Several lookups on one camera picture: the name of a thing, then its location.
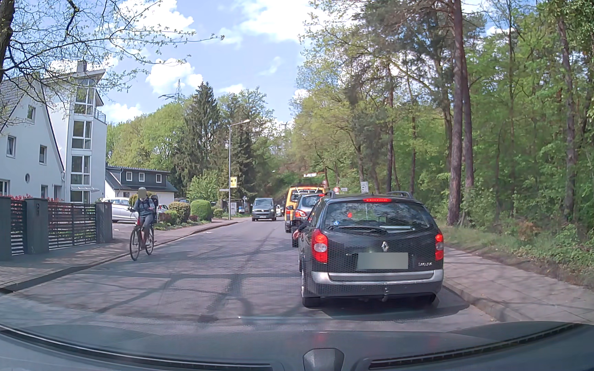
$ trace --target license plate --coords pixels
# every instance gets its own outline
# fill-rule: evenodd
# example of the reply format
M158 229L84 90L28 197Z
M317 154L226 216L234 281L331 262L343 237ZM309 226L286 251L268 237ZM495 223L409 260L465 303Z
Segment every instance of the license plate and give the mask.
M409 269L409 253L360 252L356 258L356 269Z

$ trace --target yellow van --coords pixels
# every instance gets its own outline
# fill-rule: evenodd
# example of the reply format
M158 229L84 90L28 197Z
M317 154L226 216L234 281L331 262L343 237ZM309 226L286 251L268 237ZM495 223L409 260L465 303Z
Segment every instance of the yellow van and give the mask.
M297 201L299 201L299 197L301 195L314 193L325 193L325 189L321 185L293 185L288 189L288 195L286 197L285 214L283 217L285 220L284 227L286 233L292 232L294 209L295 207L297 207Z

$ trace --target fence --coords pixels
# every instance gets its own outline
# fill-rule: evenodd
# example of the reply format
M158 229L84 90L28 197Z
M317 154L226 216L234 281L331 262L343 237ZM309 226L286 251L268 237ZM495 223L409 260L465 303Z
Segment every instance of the fence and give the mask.
M26 202L11 200L11 253L12 255L24 254L26 234Z
M95 205L50 202L47 214L50 249L95 243Z

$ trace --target white house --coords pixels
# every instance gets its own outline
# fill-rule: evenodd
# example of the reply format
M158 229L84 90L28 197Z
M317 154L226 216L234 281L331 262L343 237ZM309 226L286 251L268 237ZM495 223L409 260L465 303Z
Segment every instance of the white house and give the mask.
M1 83L0 194L63 198L65 172L42 91L23 78Z
M107 166L105 173L105 197L129 198L141 187L155 193L161 205L174 201L177 189L166 177L163 170Z
M49 117L67 173L66 201L93 203L105 196L107 123L98 110L103 102L95 88L104 73L88 71L87 63L80 61L76 73L45 81Z

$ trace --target asphalt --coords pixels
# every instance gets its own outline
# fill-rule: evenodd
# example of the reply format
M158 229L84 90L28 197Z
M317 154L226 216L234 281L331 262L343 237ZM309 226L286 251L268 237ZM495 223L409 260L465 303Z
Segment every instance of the asphalt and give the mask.
M332 300L321 309L304 308L297 253L282 219L201 232L159 246L151 256L142 252L138 261L121 257L0 296L0 324L33 327L36 332L42 332L43 325L93 325L158 335L285 329L452 331L493 321L449 289L442 289L431 307L404 299ZM70 340L77 333L46 335Z

